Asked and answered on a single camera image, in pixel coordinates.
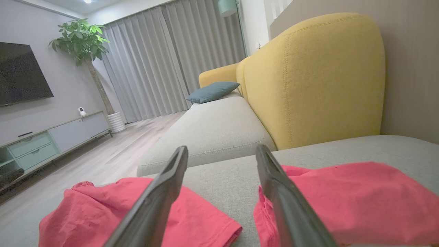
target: couch armrest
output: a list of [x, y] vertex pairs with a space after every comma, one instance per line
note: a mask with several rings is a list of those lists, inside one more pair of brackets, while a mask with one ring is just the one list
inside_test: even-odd
[[217, 81], [232, 81], [236, 82], [236, 67], [238, 63], [220, 67], [217, 69], [203, 72], [198, 77], [200, 87], [208, 86]]

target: gray curtain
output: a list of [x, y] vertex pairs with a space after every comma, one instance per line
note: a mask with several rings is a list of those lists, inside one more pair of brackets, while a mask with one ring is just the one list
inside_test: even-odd
[[165, 5], [190, 93], [200, 88], [200, 73], [245, 58], [238, 15], [221, 17], [217, 2], [179, 0]]
[[245, 57], [237, 15], [216, 3], [179, 0], [106, 25], [103, 60], [128, 122], [187, 110], [200, 73]]

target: wall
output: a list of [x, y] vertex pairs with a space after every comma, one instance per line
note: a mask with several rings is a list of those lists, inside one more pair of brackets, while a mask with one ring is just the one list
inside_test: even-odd
[[270, 26], [292, 1], [293, 0], [264, 0], [267, 25]]
[[125, 0], [87, 16], [90, 24], [104, 25], [173, 0]]
[[44, 0], [16, 0], [16, 1], [23, 2], [25, 4], [29, 4], [32, 6], [36, 6], [36, 7], [45, 9], [45, 10], [49, 10], [49, 11], [52, 11], [52, 12], [57, 13], [57, 14], [62, 14], [62, 15], [65, 15], [65, 16], [68, 16], [71, 18], [76, 18], [76, 19], [84, 19], [85, 18], [85, 16], [80, 14], [80, 13], [76, 13], [72, 10], [69, 10], [69, 9], [60, 7], [58, 5], [46, 2]]
[[381, 132], [439, 144], [439, 1], [294, 0], [270, 26], [275, 37], [311, 17], [357, 12], [379, 25], [386, 51]]
[[269, 41], [264, 0], [240, 0], [240, 3], [247, 54], [252, 55], [257, 51], [256, 43], [263, 46]]
[[0, 42], [31, 46], [54, 97], [0, 107], [0, 143], [75, 118], [79, 107], [88, 112], [104, 110], [87, 67], [76, 67], [67, 55], [47, 46], [60, 36], [57, 25], [69, 20], [24, 3], [1, 1]]

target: ceiling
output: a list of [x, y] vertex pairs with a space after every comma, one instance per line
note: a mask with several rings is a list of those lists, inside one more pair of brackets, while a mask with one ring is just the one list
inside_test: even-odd
[[76, 13], [86, 15], [94, 11], [100, 10], [104, 7], [107, 7], [109, 5], [115, 4], [117, 2], [122, 2], [124, 0], [92, 0], [90, 4], [85, 3], [84, 0], [45, 0], [45, 1], [72, 10]]

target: light wood floor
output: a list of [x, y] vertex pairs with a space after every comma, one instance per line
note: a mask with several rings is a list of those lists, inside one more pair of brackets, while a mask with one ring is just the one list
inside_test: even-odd
[[113, 138], [105, 136], [93, 141], [38, 171], [11, 190], [9, 194], [15, 196], [0, 205], [0, 228], [26, 208], [62, 194], [76, 183], [102, 185], [136, 177], [139, 159], [184, 113], [131, 123]]

